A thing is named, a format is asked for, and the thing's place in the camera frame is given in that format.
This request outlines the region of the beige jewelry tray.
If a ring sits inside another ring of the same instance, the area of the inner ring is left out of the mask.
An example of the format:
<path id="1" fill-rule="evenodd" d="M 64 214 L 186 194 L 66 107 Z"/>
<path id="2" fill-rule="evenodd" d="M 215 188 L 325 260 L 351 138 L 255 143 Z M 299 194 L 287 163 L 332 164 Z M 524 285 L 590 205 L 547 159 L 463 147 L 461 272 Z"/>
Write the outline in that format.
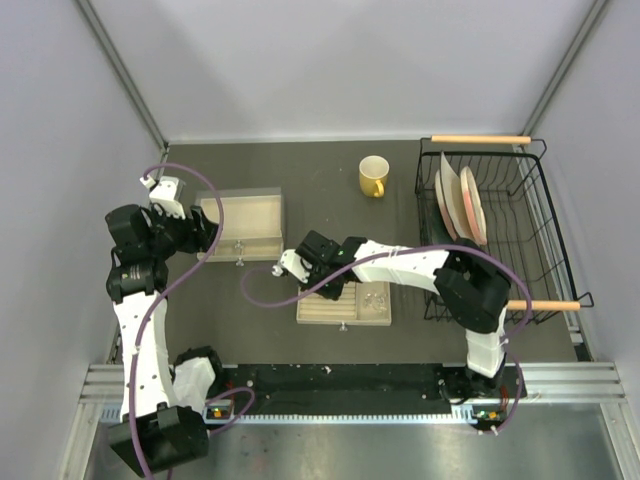
<path id="1" fill-rule="evenodd" d="M 386 293 L 388 309 L 376 312 L 362 307 L 366 293 Z M 338 325 L 342 331 L 349 326 L 390 326 L 392 323 L 391 293 L 388 282 L 348 283 L 338 300 L 328 300 L 312 294 L 299 300 L 296 308 L 298 324 Z"/>

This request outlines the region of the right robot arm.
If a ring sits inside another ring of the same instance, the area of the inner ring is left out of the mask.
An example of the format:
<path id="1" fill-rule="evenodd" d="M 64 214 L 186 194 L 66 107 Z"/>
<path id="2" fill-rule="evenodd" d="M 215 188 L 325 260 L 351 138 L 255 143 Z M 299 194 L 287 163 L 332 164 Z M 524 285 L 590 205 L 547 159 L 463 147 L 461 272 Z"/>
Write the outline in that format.
<path id="1" fill-rule="evenodd" d="M 451 395 L 487 397 L 503 383 L 506 354 L 506 305 L 509 277 L 487 257 L 470 253 L 470 240 L 455 244 L 461 250 L 436 248 L 413 252 L 409 247 L 384 245 L 364 237 L 348 237 L 338 244 L 310 231 L 295 249 L 282 253 L 280 266 L 298 280 L 301 290 L 338 300 L 350 282 L 384 282 L 420 288 L 441 299 L 454 321 L 465 330 L 466 385 Z"/>

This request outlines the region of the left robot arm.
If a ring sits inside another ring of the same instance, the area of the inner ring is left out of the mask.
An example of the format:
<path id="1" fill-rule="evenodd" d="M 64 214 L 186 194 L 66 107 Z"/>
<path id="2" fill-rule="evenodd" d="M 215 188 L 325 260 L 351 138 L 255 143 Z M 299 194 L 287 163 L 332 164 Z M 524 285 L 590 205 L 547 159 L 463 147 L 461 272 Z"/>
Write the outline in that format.
<path id="1" fill-rule="evenodd" d="M 206 253 L 217 224 L 201 207 L 172 215 L 160 204 L 129 204 L 105 221 L 114 241 L 106 290 L 118 319 L 124 365 L 120 422 L 109 430 L 111 449 L 139 477 L 205 456 L 207 396 L 220 394 L 227 374 L 210 347 L 170 364 L 165 334 L 167 260 L 176 253 Z"/>

